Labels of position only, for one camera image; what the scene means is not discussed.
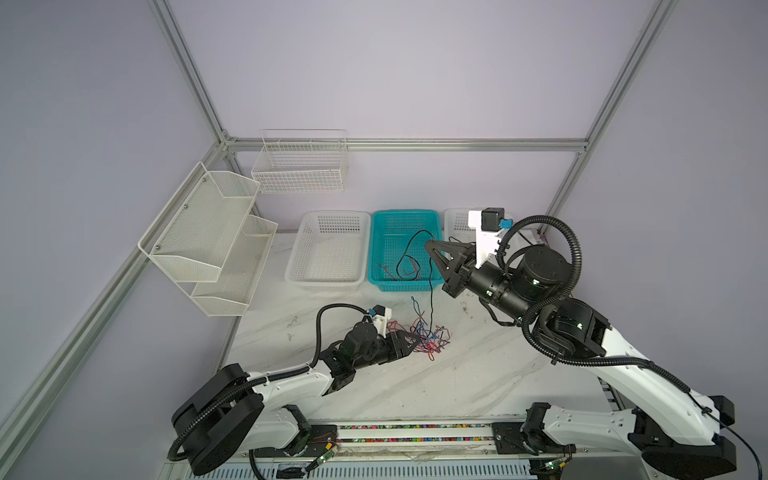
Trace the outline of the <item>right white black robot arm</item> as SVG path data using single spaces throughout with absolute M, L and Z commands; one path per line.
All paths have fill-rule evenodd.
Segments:
M 744 439 L 734 430 L 734 404 L 696 392 L 573 296 L 583 254 L 565 222 L 548 215 L 511 221 L 495 208 L 479 217 L 474 242 L 425 244 L 444 291 L 475 294 L 494 321 L 518 327 L 551 363 L 592 373 L 630 403 L 595 413 L 536 402 L 520 427 L 520 449 L 534 456 L 560 452 L 564 461 L 580 445 L 624 452 L 674 479 L 711 479 L 736 470 Z

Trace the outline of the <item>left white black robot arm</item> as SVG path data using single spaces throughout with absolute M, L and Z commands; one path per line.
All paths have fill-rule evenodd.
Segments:
M 311 426 L 298 401 L 336 393 L 370 366 L 408 357 L 422 343 L 408 330 L 388 330 L 391 310 L 354 306 L 360 319 L 341 340 L 322 345 L 322 319 L 339 303 L 321 307 L 315 318 L 311 360 L 286 370 L 245 371 L 232 363 L 218 370 L 172 415 L 176 433 L 166 458 L 187 462 L 193 474 L 210 473 L 236 453 L 256 449 L 285 449 L 294 455 L 305 449 Z

